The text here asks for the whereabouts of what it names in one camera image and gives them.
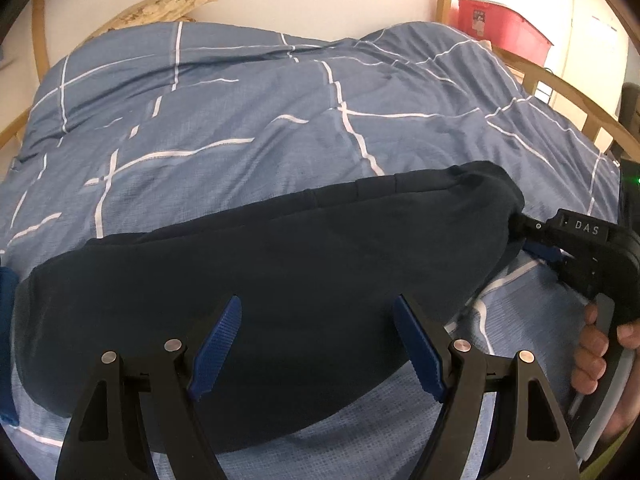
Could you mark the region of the right hand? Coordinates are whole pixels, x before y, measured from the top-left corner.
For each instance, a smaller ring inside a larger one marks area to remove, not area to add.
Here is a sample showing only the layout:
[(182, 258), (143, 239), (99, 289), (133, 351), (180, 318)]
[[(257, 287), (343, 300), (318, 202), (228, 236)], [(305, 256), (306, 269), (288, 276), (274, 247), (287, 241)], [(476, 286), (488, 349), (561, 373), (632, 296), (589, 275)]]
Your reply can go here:
[[(570, 384), (580, 394), (588, 396), (594, 393), (606, 370), (605, 353), (608, 351), (608, 336), (597, 329), (598, 307), (587, 304), (585, 307), (585, 326), (579, 334), (578, 346), (574, 353), (574, 367), (570, 375)], [(603, 431), (601, 441), (611, 443), (626, 431), (638, 418), (640, 406), (639, 378), (639, 321), (617, 327), (617, 340), (626, 349), (632, 350), (634, 366), (620, 397), (616, 409)]]

